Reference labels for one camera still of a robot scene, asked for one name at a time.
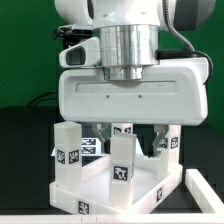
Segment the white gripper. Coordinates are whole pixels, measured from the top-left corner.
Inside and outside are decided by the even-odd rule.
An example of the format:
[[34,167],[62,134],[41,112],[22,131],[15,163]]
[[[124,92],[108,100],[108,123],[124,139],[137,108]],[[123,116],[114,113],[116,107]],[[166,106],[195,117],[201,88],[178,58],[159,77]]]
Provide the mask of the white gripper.
[[204,58],[162,60],[143,68],[140,80],[107,81],[100,69],[74,69],[59,81],[62,117],[75,122],[96,122],[103,151],[110,150],[108,123],[159,124],[154,126],[155,157],[168,125],[202,123],[208,115]]

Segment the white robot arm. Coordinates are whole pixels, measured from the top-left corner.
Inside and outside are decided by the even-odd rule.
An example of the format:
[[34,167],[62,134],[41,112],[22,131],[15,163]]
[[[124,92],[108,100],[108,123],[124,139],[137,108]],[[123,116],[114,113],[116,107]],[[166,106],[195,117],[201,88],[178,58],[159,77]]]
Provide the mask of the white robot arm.
[[160,153],[176,126],[198,125],[208,114],[208,55],[186,42],[163,50],[159,34],[176,38],[212,13],[216,0],[54,0],[65,25],[59,61],[59,108],[64,119],[151,124]]

